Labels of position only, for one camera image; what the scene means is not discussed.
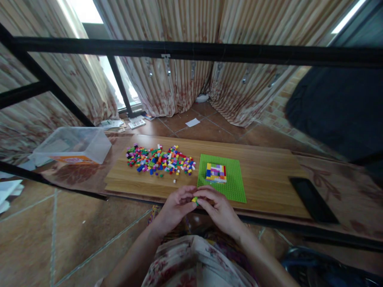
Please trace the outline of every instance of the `plastic storage box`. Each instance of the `plastic storage box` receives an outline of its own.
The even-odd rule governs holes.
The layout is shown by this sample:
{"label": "plastic storage box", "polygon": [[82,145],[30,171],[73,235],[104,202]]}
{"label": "plastic storage box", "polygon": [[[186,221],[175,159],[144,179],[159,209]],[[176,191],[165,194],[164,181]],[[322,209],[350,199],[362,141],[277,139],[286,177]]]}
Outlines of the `plastic storage box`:
{"label": "plastic storage box", "polygon": [[111,146],[103,128],[61,127],[33,153],[70,164],[102,164]]}

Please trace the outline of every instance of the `finger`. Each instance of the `finger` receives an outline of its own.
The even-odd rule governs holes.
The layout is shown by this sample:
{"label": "finger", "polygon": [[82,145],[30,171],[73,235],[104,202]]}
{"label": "finger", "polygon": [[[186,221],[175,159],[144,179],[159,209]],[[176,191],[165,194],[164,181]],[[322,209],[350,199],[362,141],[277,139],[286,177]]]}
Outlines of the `finger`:
{"label": "finger", "polygon": [[198,199],[197,200],[198,204],[202,206],[203,209],[206,210],[206,212],[210,215],[210,217],[213,217],[215,214],[215,209],[208,203],[207,201],[203,199]]}
{"label": "finger", "polygon": [[203,185],[203,186],[197,188],[197,190],[202,190],[202,189],[207,189],[207,190],[211,190],[211,191],[216,191],[215,188],[212,187],[211,185]]}
{"label": "finger", "polygon": [[219,198],[221,196],[221,194],[218,191],[213,192],[211,190],[206,190],[206,189],[198,190],[195,193],[193,193],[193,195],[197,197],[207,197],[208,199],[214,200],[215,203],[219,202]]}
{"label": "finger", "polygon": [[181,199],[185,199],[185,198],[189,198],[189,197],[194,197],[194,195],[192,193],[185,193],[185,194],[180,196]]}
{"label": "finger", "polygon": [[180,187],[179,189],[177,189],[176,193],[179,195],[182,195],[187,192],[194,192],[196,189],[197,187],[195,187],[194,185],[184,185]]}
{"label": "finger", "polygon": [[197,207],[197,204],[195,202],[189,202],[189,203],[186,203],[185,205],[180,206],[180,210],[183,216],[185,216],[186,214],[192,212],[196,207]]}

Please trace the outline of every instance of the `green lego brick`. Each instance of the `green lego brick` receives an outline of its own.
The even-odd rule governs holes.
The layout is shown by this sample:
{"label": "green lego brick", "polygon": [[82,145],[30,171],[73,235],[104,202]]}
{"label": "green lego brick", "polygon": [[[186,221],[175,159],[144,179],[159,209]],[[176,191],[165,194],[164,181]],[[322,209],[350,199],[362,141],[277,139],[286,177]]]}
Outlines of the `green lego brick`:
{"label": "green lego brick", "polygon": [[[213,183],[206,180],[206,167],[208,163],[211,163],[212,167],[216,167],[217,164],[226,167],[226,183]],[[229,200],[243,203],[247,202],[245,188],[243,187],[241,166],[237,159],[201,154],[197,187],[202,185],[211,185],[220,193],[224,194]]]}

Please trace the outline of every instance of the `wooden table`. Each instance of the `wooden table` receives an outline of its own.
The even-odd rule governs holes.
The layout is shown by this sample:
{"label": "wooden table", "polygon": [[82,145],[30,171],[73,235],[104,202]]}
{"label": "wooden table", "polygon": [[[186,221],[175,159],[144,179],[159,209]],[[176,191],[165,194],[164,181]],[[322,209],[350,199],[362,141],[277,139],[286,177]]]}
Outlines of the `wooden table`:
{"label": "wooden table", "polygon": [[311,219],[288,180],[289,176],[308,176],[289,150],[144,135],[134,135],[126,147],[133,146],[134,142],[147,149],[161,144],[164,151],[178,145],[180,152],[192,156],[197,162],[197,169],[191,176],[161,172],[163,178],[149,172],[139,173],[134,167],[127,166],[126,150],[122,150],[105,179],[106,190],[165,199],[180,186],[197,185],[199,158],[205,153],[240,161],[247,203],[231,201],[235,209]]}

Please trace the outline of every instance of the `curtain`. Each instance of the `curtain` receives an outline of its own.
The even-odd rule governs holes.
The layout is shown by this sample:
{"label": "curtain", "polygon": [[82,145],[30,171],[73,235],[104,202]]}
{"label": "curtain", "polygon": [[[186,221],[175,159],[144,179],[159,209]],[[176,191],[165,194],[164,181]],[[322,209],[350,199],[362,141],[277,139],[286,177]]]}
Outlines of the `curtain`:
{"label": "curtain", "polygon": [[[94,3],[111,39],[213,43],[219,25],[218,14],[208,13],[219,10],[218,0],[94,0]],[[193,68],[192,61],[170,58],[168,76],[163,59],[121,57],[121,60],[144,110],[152,116],[172,116],[189,110],[209,85],[211,62],[196,61]]]}
{"label": "curtain", "polygon": [[[1,1],[0,22],[13,36],[87,38],[75,13],[61,0]],[[95,125],[118,118],[97,56],[30,54]],[[0,92],[37,81],[4,46],[0,61]],[[50,92],[0,110],[0,158],[22,160],[60,126],[82,124]]]}
{"label": "curtain", "polygon": [[[319,45],[352,0],[94,0],[113,39]],[[230,123],[248,126],[298,67],[124,58],[146,111],[172,116],[189,109],[200,92]]]}

